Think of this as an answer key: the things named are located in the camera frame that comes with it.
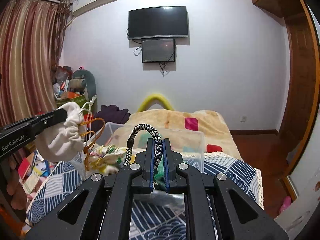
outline pink square patch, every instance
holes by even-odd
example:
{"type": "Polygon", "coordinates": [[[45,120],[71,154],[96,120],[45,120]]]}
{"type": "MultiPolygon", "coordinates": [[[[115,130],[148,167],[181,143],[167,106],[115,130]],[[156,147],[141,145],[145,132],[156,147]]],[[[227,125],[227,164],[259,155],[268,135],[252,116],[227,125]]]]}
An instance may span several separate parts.
{"type": "Polygon", "coordinates": [[[184,119],[184,128],[192,131],[198,130],[198,119],[193,117],[186,117],[184,119]]]}

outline electrical socket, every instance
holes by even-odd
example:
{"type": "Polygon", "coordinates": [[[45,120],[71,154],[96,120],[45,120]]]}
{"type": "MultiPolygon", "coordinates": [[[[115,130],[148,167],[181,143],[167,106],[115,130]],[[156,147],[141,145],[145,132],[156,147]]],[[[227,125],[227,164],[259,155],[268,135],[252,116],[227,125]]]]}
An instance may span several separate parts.
{"type": "Polygon", "coordinates": [[[247,121],[247,117],[245,115],[242,116],[240,122],[246,122],[246,121],[247,121]]]}

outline baseboard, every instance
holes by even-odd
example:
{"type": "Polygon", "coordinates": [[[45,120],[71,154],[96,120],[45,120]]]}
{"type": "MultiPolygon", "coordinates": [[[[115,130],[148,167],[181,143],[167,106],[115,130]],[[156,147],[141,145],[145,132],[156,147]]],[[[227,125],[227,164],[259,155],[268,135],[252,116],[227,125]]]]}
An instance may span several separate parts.
{"type": "Polygon", "coordinates": [[[298,195],[291,183],[291,180],[288,178],[288,176],[285,176],[285,177],[282,177],[280,181],[282,182],[282,185],[284,186],[284,189],[286,190],[286,192],[290,195],[292,201],[295,201],[298,195]]]}
{"type": "Polygon", "coordinates": [[[232,135],[247,135],[247,134],[276,134],[278,135],[277,130],[230,130],[232,135]]]}

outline pink shoe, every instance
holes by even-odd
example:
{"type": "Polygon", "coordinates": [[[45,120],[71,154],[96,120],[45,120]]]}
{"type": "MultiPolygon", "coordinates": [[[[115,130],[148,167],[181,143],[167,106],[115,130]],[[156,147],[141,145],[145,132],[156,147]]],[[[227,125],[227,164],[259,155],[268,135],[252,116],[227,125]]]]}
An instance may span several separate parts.
{"type": "Polygon", "coordinates": [[[279,209],[279,214],[285,211],[291,205],[291,203],[292,203],[291,198],[289,196],[286,196],[283,200],[283,204],[281,208],[279,209]]]}

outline curtain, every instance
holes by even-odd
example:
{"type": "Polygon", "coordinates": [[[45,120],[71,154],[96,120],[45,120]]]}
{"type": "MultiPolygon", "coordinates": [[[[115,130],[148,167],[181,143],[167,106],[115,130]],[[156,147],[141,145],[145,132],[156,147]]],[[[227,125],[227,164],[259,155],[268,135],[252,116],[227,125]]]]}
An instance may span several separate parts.
{"type": "Polygon", "coordinates": [[[62,50],[65,13],[61,4],[39,0],[10,0],[2,11],[0,126],[56,108],[52,66],[62,50]]]}

